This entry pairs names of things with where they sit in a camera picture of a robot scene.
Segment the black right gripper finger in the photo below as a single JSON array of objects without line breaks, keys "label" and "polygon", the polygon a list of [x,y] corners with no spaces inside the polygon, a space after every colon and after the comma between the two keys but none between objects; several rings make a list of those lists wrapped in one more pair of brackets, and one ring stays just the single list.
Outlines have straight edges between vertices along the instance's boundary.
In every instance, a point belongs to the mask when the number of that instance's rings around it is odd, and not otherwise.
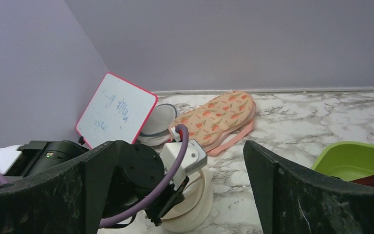
[{"label": "black right gripper finger", "polygon": [[243,156],[265,234],[374,234],[374,187],[315,172],[250,140]]}]

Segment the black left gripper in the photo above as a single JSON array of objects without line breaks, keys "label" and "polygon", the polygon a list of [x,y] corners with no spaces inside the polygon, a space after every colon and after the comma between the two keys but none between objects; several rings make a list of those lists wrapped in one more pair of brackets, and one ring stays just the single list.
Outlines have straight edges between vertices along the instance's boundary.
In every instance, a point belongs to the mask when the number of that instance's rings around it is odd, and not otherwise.
[{"label": "black left gripper", "polygon": [[[132,210],[165,177],[162,159],[144,144],[124,143],[116,166],[113,141],[92,150],[71,141],[35,141],[23,149],[33,158],[51,152],[57,165],[0,186],[0,234],[95,234],[99,224],[122,226],[108,218]],[[142,207],[155,226],[184,201],[188,182],[185,176],[179,188],[167,183]]]}]

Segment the white mesh laundry bag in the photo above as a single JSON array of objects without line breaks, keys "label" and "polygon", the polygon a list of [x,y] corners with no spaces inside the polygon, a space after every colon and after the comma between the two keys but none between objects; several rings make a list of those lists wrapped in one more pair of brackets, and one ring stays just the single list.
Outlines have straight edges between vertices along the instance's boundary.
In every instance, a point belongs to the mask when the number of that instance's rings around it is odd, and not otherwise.
[{"label": "white mesh laundry bag", "polygon": [[192,174],[183,192],[184,201],[174,206],[163,218],[161,226],[173,233],[197,229],[209,216],[213,205],[213,172],[207,167]]}]

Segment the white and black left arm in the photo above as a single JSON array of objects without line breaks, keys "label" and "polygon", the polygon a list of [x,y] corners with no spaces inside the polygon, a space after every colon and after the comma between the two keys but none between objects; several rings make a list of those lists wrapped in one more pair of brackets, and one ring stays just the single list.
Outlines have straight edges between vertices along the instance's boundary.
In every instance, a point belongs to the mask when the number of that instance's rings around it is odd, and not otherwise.
[{"label": "white and black left arm", "polygon": [[0,148],[0,234],[94,234],[145,211],[155,225],[184,200],[189,175],[206,164],[195,143],[71,141]]}]

